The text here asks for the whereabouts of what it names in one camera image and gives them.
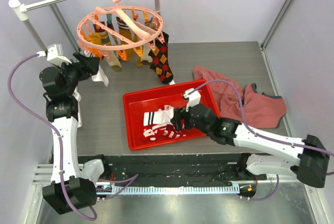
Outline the white black striped sock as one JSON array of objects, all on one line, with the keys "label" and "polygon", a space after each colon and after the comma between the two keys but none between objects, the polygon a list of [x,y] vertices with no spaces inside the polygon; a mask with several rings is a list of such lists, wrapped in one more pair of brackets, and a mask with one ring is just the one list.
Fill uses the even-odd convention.
[{"label": "white black striped sock", "polygon": [[[95,57],[91,52],[88,50],[84,50],[84,55],[86,57]],[[106,74],[104,73],[101,65],[99,64],[99,69],[97,74],[91,76],[92,81],[94,82],[103,82],[103,84],[107,87],[109,85],[109,79],[107,78]]]},{"label": "white black striped sock", "polygon": [[155,112],[145,112],[143,119],[143,126],[149,125],[162,125],[169,124],[172,125],[171,119],[174,116],[174,110],[160,110]]}]

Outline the red white striped sock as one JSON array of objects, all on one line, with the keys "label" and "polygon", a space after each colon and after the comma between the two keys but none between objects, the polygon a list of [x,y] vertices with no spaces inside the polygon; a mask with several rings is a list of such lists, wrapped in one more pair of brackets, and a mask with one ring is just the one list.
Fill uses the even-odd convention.
[{"label": "red white striped sock", "polygon": [[168,130],[165,131],[165,134],[162,136],[168,137],[170,139],[176,139],[180,137],[185,137],[186,134],[183,134],[181,131],[177,131],[173,125],[168,124]]},{"label": "red white striped sock", "polygon": [[151,129],[153,130],[155,135],[161,136],[161,135],[164,135],[165,131],[168,130],[168,124],[154,125]]}]

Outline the red santa sock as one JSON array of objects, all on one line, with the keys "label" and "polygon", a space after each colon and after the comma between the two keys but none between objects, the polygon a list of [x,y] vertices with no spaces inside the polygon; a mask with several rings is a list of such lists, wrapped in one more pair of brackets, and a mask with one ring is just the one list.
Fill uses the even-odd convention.
[{"label": "red santa sock", "polygon": [[145,141],[155,141],[156,133],[152,129],[144,129],[143,131],[143,137]]}]

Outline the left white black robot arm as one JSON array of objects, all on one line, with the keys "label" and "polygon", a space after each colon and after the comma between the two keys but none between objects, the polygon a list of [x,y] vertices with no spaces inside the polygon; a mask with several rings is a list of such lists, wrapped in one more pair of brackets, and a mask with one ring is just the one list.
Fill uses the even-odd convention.
[{"label": "left white black robot arm", "polygon": [[42,195],[60,215],[92,207],[97,202],[97,181],[107,181],[111,175],[104,155],[96,155],[79,167],[76,139],[80,112],[75,90],[80,81],[98,73],[100,59],[80,53],[73,56],[76,62],[62,60],[59,66],[47,67],[39,74],[47,123],[53,133],[51,184],[42,189]]}]

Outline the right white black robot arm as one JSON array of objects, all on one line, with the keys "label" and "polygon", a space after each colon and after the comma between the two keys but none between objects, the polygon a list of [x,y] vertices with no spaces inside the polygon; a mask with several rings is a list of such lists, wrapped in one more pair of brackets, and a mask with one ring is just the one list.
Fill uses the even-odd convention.
[{"label": "right white black robot arm", "polygon": [[220,145],[256,149],[274,156],[269,161],[249,156],[235,167],[240,179],[249,179],[253,174],[277,174],[295,177],[311,187],[325,186],[330,152],[316,136],[294,138],[260,131],[240,121],[219,117],[202,103],[174,109],[171,123],[177,131],[182,127],[195,128]]}]

